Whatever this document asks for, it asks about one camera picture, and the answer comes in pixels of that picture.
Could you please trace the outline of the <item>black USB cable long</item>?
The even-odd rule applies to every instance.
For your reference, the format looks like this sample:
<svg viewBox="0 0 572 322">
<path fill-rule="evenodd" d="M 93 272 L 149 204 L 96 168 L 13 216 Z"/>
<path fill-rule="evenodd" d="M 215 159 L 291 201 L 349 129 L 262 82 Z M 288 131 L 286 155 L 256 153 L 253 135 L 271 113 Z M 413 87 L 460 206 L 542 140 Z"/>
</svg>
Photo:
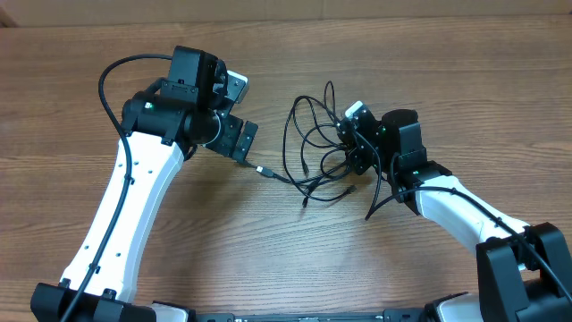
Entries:
<svg viewBox="0 0 572 322">
<path fill-rule="evenodd" d="M 298 107 L 306 103 L 309 108 L 313 126 L 307 130 L 302 131 L 298 118 L 297 110 Z M 325 129 L 333 129 L 338 125 L 339 117 L 335 114 L 335 101 L 332 102 L 333 106 L 329 107 L 326 98 L 322 101 L 315 97 L 310 97 L 307 95 L 302 95 L 296 97 L 292 104 L 292 108 L 289 111 L 287 119 L 284 124 L 284 131 L 282 136 L 282 168 L 284 175 L 277 174 L 268 167 L 261 165 L 250 165 L 254 168 L 257 173 L 264 177 L 275 179 L 279 182 L 289 184 L 293 186 L 298 192 L 303 196 L 302 207 L 306 208 L 309 201 L 317 201 L 322 203 L 333 203 L 344 199 L 348 195 L 355 192 L 357 189 L 355 185 L 348 186 L 344 191 L 336 194 L 333 197 L 317 197 L 315 192 L 326 185 L 331 183 L 336 183 L 347 177 L 350 173 L 349 161 L 344 160 L 334 165 L 330 169 L 326 169 L 324 163 L 327 157 L 332 154 L 348 151 L 348 147 L 345 143 L 336 142 L 330 139 L 325 133 Z M 300 148 L 299 148 L 299 162 L 301 169 L 305 177 L 303 179 L 296 179 L 293 177 L 289 167 L 286 156 L 286 143 L 288 138 L 288 130 L 290 125 L 294 126 L 294 129 L 301 138 Z M 324 155 L 320 160 L 319 174 L 310 176 L 309 167 L 306 161 L 306 151 L 308 148 L 315 148 L 324 151 Z"/>
</svg>

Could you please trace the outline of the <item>black USB cable short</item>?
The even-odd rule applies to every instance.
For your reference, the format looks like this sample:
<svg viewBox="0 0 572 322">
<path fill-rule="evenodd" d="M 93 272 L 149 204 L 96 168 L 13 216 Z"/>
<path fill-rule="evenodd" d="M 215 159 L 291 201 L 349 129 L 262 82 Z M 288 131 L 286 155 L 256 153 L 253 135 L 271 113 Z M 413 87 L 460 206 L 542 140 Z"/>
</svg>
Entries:
<svg viewBox="0 0 572 322">
<path fill-rule="evenodd" d="M 304 100 L 308 103 L 308 107 L 312 115 L 314 126 L 311 129 L 309 129 L 305 134 L 303 134 L 299 126 L 295 124 L 295 127 L 299 132 L 300 137 L 302 138 L 302 144 L 300 146 L 299 156 L 303 173 L 306 176 L 306 178 L 303 180 L 302 183 L 302 185 L 305 185 L 303 192 L 304 198 L 302 201 L 303 208 L 307 206 L 307 204 L 311 199 L 320 202 L 334 202 L 345 198 L 346 196 L 352 194 L 357 189 L 355 185 L 350 185 L 348 188 L 345 189 L 344 192 L 341 192 L 339 195 L 335 197 L 318 198 L 313 196 L 313 193 L 318 188 L 330 183 L 338 182 L 341 179 L 344 179 L 346 176 L 348 176 L 350 167 L 349 167 L 349 162 L 347 160 L 341 161 L 337 165 L 334 165 L 329 169 L 325 167 L 326 159 L 330 157 L 332 154 L 338 152 L 344 152 L 344 153 L 347 152 L 346 147 L 342 142 L 335 142 L 324 133 L 324 129 L 326 128 L 335 129 L 337 122 L 340 120 L 338 115 L 336 114 L 336 98 L 335 98 L 335 89 L 333 86 L 333 82 L 331 80 L 326 82 L 324 86 L 323 98 L 321 100 L 318 100 L 315 97 L 304 97 Z M 326 112 L 326 116 L 329 119 L 328 123 L 318 122 L 318 117 L 315 110 L 316 106 L 321 107 Z M 320 164 L 319 164 L 320 174 L 317 174 L 314 177 L 309 176 L 309 168 L 307 166 L 307 162 L 305 159 L 305 150 L 307 146 L 325 151 L 324 155 L 320 159 Z"/>
</svg>

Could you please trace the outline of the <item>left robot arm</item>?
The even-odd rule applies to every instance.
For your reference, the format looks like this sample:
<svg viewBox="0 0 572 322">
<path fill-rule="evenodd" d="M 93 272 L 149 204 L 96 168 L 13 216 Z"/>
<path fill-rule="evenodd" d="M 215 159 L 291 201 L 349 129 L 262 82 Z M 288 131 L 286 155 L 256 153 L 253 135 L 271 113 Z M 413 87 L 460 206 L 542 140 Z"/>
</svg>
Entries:
<svg viewBox="0 0 572 322">
<path fill-rule="evenodd" d="M 138 306 L 139 267 L 165 193 L 198 148 L 243 162 L 257 126 L 231 114 L 247 77 L 205 51 L 176 47 L 170 70 L 112 118 L 114 170 L 80 249 L 56 285 L 38 284 L 39 321 L 192 321 L 193 309 L 163 301 Z"/>
</svg>

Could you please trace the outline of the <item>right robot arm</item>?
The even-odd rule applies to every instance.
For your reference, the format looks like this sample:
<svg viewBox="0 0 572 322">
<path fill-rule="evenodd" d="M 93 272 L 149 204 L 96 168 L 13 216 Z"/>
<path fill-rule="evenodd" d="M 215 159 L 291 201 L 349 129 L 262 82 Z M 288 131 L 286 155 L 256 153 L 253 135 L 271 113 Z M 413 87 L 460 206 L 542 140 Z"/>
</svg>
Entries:
<svg viewBox="0 0 572 322">
<path fill-rule="evenodd" d="M 512 321 L 571 319 L 571 254 L 555 225 L 530 225 L 470 192 L 429 160 L 414 110 L 375 119 L 361 102 L 334 122 L 357 174 L 373 168 L 392 200 L 434 222 L 475 256 L 478 291 L 448 295 L 421 309 L 387 309 L 384 321 Z"/>
</svg>

